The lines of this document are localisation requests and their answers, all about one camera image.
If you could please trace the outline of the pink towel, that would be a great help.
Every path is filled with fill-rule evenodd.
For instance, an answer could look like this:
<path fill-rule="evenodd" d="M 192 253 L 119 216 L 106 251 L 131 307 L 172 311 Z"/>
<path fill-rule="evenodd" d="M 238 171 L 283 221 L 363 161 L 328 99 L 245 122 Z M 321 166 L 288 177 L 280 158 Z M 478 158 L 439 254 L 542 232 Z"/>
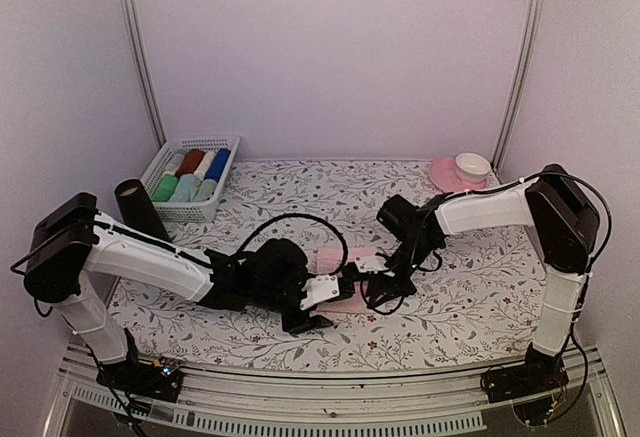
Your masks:
<path fill-rule="evenodd" d="M 364 258 L 373 256 L 383 262 L 383 255 L 385 254 L 385 251 L 375 246 L 357 245 L 350 247 L 346 266 L 336 275 L 340 282 L 340 294 L 343 298 L 320 303 L 317 306 L 317 311 L 324 313 L 373 314 L 373 311 L 366 307 L 366 303 L 360 295 L 360 283 L 356 282 L 355 278 L 350 276 L 350 268 L 348 268 L 347 265 L 351 263 L 356 264 Z M 312 251 L 309 256 L 311 257 L 311 273 L 315 275 L 328 275 L 341 263 L 343 250 L 338 245 L 322 246 Z"/>

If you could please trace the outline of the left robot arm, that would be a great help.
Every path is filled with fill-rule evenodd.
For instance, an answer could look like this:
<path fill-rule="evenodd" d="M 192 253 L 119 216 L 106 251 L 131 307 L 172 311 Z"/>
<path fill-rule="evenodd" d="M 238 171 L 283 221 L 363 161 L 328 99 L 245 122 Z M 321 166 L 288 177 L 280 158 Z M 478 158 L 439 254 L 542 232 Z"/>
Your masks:
<path fill-rule="evenodd" d="M 327 325 L 312 310 L 338 297 L 335 274 L 314 276 L 305 253 L 287 239 L 231 256 L 162 241 L 99 211 L 79 193 L 35 227 L 29 252 L 10 267 L 35 300 L 56 309 L 97 361 L 128 391 L 148 383 L 131 334 L 108 314 L 89 276 L 109 274 L 168 291 L 201 307 L 276 311 L 291 335 Z"/>

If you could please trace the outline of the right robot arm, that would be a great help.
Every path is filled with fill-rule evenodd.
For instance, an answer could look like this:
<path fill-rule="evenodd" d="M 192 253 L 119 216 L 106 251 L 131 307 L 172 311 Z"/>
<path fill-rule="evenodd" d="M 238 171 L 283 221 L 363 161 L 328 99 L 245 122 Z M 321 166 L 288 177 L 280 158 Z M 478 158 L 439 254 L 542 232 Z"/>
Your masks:
<path fill-rule="evenodd" d="M 517 384 L 537 393 L 552 381 L 585 300 L 600 216 L 590 201 L 594 190 L 558 164 L 509 184 L 484 190 L 442 193 L 418 206 L 396 194 L 376 215 L 399 245 L 371 273 L 361 295 L 378 311 L 415 293 L 418 267 L 450 236 L 502 227 L 525 227 L 536 234 L 546 269 L 538 326 L 517 372 Z"/>

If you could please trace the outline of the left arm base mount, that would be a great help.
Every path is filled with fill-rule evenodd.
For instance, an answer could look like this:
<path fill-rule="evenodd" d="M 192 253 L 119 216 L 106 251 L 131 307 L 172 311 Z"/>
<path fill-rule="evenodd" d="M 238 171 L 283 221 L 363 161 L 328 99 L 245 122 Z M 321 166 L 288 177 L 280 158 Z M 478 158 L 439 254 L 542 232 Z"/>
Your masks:
<path fill-rule="evenodd" d="M 127 395 L 176 403 L 183 379 L 180 370 L 166 371 L 163 367 L 136 360 L 112 364 L 98 362 L 97 382 Z"/>

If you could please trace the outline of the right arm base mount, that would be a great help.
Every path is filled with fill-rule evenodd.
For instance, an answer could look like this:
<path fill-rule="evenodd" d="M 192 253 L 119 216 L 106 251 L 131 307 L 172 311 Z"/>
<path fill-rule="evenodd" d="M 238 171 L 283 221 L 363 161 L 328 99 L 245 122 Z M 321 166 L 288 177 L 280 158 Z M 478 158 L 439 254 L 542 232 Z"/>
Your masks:
<path fill-rule="evenodd" d="M 545 427 L 568 414 L 578 403 L 586 388 L 589 375 L 588 355 L 583 348 L 577 350 L 582 359 L 583 374 L 577 393 L 567 402 L 569 377 L 561 357 L 552 358 L 551 365 L 542 360 L 510 367 L 490 367 L 480 377 L 480 388 L 490 403 L 499 403 L 545 396 L 514 404 L 516 419 L 527 428 Z"/>

